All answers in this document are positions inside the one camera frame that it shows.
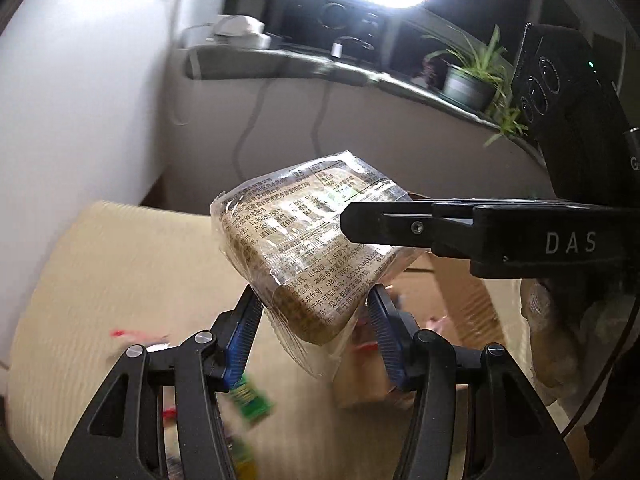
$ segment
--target cable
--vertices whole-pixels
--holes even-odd
[[[311,127],[311,143],[313,144],[316,158],[322,157],[322,149],[320,148],[320,139],[318,137],[318,134],[320,132],[320,126],[322,126],[322,122],[324,121],[326,111],[329,108],[329,97],[331,97],[331,90],[333,87],[334,83],[328,79],[326,85],[324,86],[324,91],[322,92],[322,101],[320,103],[318,115],[316,115],[314,125]]]
[[[602,367],[602,371],[596,378],[596,381],[593,383],[593,386],[591,387],[587,395],[584,397],[584,400],[582,401],[580,408],[578,408],[578,411],[575,412],[575,415],[573,416],[571,421],[569,421],[569,423],[566,425],[566,428],[562,430],[562,433],[561,433],[562,438],[566,438],[569,435],[569,433],[571,433],[571,430],[575,427],[575,425],[578,424],[578,422],[580,422],[580,419],[584,415],[584,412],[587,411],[587,408],[591,404],[593,397],[596,396],[600,387],[602,386],[602,383],[605,381],[610,371],[613,369],[613,365],[616,363],[616,360],[620,356],[620,353],[622,352],[622,349],[626,344],[626,340],[629,338],[629,335],[631,334],[631,329],[636,323],[636,318],[638,317],[639,310],[640,310],[640,295],[636,296],[636,301],[634,303],[634,306],[631,308],[631,312],[629,313],[629,319],[627,320],[625,327],[622,329],[622,332],[620,333],[620,338],[618,339],[616,346],[611,352],[609,359],[607,359],[607,362]]]
[[[267,97],[267,90],[274,81],[276,81],[275,78],[267,79],[260,87],[260,90],[258,90],[258,97],[255,99],[254,111],[251,113],[251,117],[249,117],[249,122],[246,124],[244,132],[242,132],[242,135],[240,135],[238,142],[236,142],[236,145],[234,146],[231,161],[233,163],[236,176],[240,179],[240,182],[244,182],[246,180],[244,173],[242,172],[242,168],[240,167],[240,151],[242,150],[242,146],[247,140],[247,137],[249,137],[251,132],[254,130],[255,124],[258,122],[258,117],[260,117],[262,107],[264,106],[264,100]]]

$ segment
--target camera lens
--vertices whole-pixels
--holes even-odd
[[[546,87],[554,94],[557,94],[560,91],[560,78],[558,77],[556,67],[546,57],[540,58],[540,73],[542,74],[542,81],[545,82]]]
[[[529,97],[533,107],[538,111],[538,113],[540,115],[546,114],[547,103],[545,91],[543,91],[540,83],[533,78],[529,79]]]
[[[529,101],[527,101],[524,97],[520,99],[520,110],[524,114],[524,118],[527,120],[527,123],[533,122],[533,110]]]

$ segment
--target bread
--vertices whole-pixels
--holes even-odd
[[[252,180],[212,204],[227,256],[303,341],[331,341],[398,254],[344,237],[339,213],[355,200],[408,196],[346,152]]]

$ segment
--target clear plastic wrapper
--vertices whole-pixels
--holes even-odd
[[[397,200],[411,199],[343,152],[250,180],[211,205],[223,251],[260,297],[284,348],[312,375],[332,377],[369,289],[420,252],[352,244],[340,213],[351,202]]]

